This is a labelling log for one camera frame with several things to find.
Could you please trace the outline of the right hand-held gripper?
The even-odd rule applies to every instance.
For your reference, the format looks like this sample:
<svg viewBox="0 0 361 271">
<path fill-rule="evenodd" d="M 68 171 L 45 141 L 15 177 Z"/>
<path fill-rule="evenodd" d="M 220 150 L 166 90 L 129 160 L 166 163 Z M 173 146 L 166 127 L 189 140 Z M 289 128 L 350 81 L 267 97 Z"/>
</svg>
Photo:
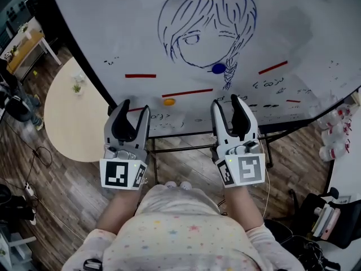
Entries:
<svg viewBox="0 0 361 271">
<path fill-rule="evenodd" d="M 212 159 L 218 168 L 225 188 L 254 185 L 265 181 L 265 155 L 260 151 L 257 140 L 258 123 L 249 106 L 237 95 L 231 95 L 233 116 L 230 132 L 217 100 L 211 105 L 213 134 L 217 141 L 211 148 Z M 237 145 L 237 135 L 243 145 Z"/>
</svg>

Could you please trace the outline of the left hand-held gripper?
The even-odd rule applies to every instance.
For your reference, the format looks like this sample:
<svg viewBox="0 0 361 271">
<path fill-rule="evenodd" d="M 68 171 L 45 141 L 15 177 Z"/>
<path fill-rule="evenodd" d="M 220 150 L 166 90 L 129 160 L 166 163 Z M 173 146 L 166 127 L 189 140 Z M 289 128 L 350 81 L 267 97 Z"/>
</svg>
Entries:
<svg viewBox="0 0 361 271">
<path fill-rule="evenodd" d="M 148 167 L 146 141 L 151 111 L 148 105 L 141 111 L 135 137 L 135 129 L 127 119 L 129 106 L 130 100 L 124 100 L 110 113 L 104 126 L 104 158 L 99 160 L 104 188 L 139 190 Z"/>
</svg>

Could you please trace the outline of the person's right forearm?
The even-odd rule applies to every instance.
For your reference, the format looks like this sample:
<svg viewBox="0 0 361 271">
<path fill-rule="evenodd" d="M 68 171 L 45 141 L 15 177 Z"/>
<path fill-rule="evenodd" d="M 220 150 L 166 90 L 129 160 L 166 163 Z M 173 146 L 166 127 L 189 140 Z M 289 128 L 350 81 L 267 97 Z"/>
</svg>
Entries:
<svg viewBox="0 0 361 271">
<path fill-rule="evenodd" d="M 263 217 L 246 186 L 224 189 L 228 215 L 238 222 L 245 231 L 263 225 Z"/>
</svg>

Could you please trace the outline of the person's left forearm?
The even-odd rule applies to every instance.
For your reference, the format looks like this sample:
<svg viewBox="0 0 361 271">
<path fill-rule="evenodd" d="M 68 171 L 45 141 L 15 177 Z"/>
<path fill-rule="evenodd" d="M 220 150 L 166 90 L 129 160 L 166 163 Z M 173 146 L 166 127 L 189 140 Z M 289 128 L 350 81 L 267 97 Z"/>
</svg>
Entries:
<svg viewBox="0 0 361 271">
<path fill-rule="evenodd" d="M 96 223 L 96 228 L 118 234 L 122 226 L 134 216 L 140 195 L 141 189 L 117 190 L 112 200 L 100 215 Z"/>
</svg>

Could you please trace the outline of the beige round table black base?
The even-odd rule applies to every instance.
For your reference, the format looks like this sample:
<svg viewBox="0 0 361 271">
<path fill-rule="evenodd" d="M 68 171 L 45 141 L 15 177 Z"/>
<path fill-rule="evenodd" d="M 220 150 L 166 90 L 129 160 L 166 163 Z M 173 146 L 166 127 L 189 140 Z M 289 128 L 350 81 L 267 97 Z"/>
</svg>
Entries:
<svg viewBox="0 0 361 271">
<path fill-rule="evenodd" d="M 74 77 L 83 75 L 75 58 L 70 58 L 55 76 L 44 106 L 46 133 L 64 156 L 80 162 L 95 162 L 104 156 L 104 125 L 108 103 L 85 78 L 74 92 Z"/>
</svg>

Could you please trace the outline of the whiteboard on black stand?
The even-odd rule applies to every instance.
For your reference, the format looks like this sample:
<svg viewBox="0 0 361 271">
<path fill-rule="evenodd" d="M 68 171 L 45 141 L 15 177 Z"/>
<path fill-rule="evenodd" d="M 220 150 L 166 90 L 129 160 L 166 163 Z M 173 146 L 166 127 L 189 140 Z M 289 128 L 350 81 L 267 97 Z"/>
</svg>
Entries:
<svg viewBox="0 0 361 271">
<path fill-rule="evenodd" d="M 148 137 L 213 133 L 214 100 L 231 132 L 232 94 L 256 117 L 257 140 L 259 133 L 288 134 L 361 88 L 361 0 L 49 2 L 110 113 L 126 99 L 129 109 L 149 106 Z M 217 63 L 227 67 L 224 73 L 212 72 Z M 157 77 L 125 78 L 136 73 Z M 200 89 L 213 91 L 163 105 L 163 94 Z M 256 140 L 233 136 L 237 145 Z"/>
</svg>

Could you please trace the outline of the black and white round device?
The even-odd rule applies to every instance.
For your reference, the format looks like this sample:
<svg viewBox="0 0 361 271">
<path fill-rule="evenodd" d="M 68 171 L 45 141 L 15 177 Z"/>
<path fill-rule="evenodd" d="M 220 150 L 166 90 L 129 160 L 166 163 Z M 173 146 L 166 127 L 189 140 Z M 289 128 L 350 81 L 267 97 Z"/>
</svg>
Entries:
<svg viewBox="0 0 361 271">
<path fill-rule="evenodd" d="M 19 122 L 27 122 L 32 116 L 28 105 L 16 95 L 6 97 L 4 107 L 5 111 Z"/>
</svg>

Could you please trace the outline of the person's star print clothing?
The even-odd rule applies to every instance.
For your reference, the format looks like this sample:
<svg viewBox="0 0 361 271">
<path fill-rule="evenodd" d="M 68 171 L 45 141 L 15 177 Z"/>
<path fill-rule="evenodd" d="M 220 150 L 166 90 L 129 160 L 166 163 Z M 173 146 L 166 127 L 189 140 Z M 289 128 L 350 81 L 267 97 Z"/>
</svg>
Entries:
<svg viewBox="0 0 361 271">
<path fill-rule="evenodd" d="M 103 271 L 305 271 L 265 223 L 245 231 L 202 190 L 164 184 L 140 195 L 118 234 L 95 227 L 61 271 L 92 258 Z"/>
</svg>

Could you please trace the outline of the white book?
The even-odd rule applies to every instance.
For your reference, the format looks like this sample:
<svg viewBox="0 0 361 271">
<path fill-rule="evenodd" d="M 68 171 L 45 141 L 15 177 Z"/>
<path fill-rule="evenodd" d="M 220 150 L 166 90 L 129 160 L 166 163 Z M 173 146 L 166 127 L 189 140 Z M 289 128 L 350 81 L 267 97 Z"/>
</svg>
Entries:
<svg viewBox="0 0 361 271">
<path fill-rule="evenodd" d="M 312 229 L 313 237 L 320 237 L 323 233 L 323 229 L 326 226 L 329 217 L 333 214 L 334 208 L 329 204 L 325 204 L 324 208 L 321 210 L 320 215 Z"/>
</svg>

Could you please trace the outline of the wooden desk with white legs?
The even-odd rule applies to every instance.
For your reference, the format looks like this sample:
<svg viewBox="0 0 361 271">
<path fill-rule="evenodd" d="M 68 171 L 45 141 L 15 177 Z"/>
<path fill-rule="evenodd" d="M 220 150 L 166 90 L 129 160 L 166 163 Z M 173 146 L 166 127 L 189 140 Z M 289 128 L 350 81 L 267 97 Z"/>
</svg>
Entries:
<svg viewBox="0 0 361 271">
<path fill-rule="evenodd" d="M 42 54 L 49 53 L 58 65 L 62 65 L 62 62 L 57 57 L 49 43 L 46 41 L 43 33 L 35 29 L 31 29 L 25 33 L 28 33 L 28 36 L 31 38 L 25 36 L 20 41 L 20 45 L 16 47 L 16 51 L 12 60 L 7 63 L 7 70 L 16 76 L 19 81 L 22 81 L 28 75 L 34 63 L 40 58 Z M 23 66 L 27 58 L 32 55 L 33 51 L 37 47 L 42 49 L 42 54 L 39 54 L 39 56 L 29 66 Z"/>
</svg>

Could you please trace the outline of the pink book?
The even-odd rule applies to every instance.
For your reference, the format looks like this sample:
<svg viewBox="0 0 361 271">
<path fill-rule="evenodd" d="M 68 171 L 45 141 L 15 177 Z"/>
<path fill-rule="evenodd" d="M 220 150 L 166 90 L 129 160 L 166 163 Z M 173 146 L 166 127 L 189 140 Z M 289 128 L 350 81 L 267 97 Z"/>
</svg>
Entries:
<svg viewBox="0 0 361 271">
<path fill-rule="evenodd" d="M 322 232 L 322 235 L 320 237 L 321 240 L 324 240 L 324 241 L 328 240 L 332 230 L 334 229 L 334 227 L 337 223 L 337 220 L 338 220 L 340 214 L 341 214 L 341 210 L 339 208 L 336 208 L 333 211 L 332 215 L 330 216 L 330 218 L 329 218 L 328 222 L 326 223 L 325 228 Z"/>
</svg>

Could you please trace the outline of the black plastic buckle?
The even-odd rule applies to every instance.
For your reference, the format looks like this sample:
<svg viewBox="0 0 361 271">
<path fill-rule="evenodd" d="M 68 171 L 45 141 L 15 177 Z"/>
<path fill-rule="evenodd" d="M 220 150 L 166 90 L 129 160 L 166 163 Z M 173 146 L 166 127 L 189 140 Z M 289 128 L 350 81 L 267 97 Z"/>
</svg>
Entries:
<svg viewBox="0 0 361 271">
<path fill-rule="evenodd" d="M 83 271 L 103 271 L 103 263 L 99 259 L 87 259 L 83 262 Z"/>
</svg>

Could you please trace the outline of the black mesh office chair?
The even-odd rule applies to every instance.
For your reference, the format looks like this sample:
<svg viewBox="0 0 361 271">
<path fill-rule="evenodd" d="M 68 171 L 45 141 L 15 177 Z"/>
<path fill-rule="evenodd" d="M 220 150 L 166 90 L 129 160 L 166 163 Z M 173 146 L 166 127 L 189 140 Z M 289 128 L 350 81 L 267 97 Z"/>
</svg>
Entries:
<svg viewBox="0 0 361 271">
<path fill-rule="evenodd" d="M 294 215 L 290 225 L 294 234 L 304 237 L 310 235 L 317 241 L 326 241 L 341 249 L 346 249 L 352 241 L 361 238 L 361 199 L 346 204 L 327 202 L 326 197 L 339 198 L 338 190 L 331 187 L 324 195 L 307 195 L 299 205 L 296 192 L 291 189 L 289 194 L 294 202 Z M 315 227 L 319 215 L 316 214 L 316 209 L 324 209 L 327 206 L 331 207 L 333 212 L 339 210 L 340 214 L 332 222 L 333 226 L 329 230 L 323 230 L 317 235 Z"/>
</svg>

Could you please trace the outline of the white metal rack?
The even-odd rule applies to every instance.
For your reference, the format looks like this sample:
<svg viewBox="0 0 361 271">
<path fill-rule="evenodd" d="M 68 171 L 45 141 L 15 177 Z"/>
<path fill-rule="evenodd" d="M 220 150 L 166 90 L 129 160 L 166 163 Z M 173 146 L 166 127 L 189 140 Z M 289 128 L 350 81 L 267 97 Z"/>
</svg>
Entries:
<svg viewBox="0 0 361 271">
<path fill-rule="evenodd" d="M 35 236 L 23 238 L 20 233 L 9 233 L 0 229 L 0 264 L 6 271 L 38 271 L 33 265 L 33 253 L 29 243 Z"/>
</svg>

